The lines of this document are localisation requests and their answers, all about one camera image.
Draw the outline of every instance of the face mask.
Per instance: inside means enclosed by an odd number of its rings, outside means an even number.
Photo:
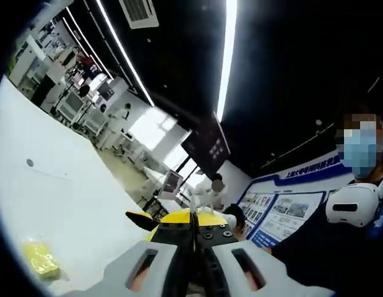
[[[377,153],[382,144],[377,143],[376,122],[361,121],[360,129],[345,129],[344,143],[338,154],[345,167],[352,168],[355,178],[367,178],[377,165]]]

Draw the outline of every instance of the air conditioner vent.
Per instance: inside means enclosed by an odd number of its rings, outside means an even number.
[[[118,0],[131,29],[158,27],[152,0]]]

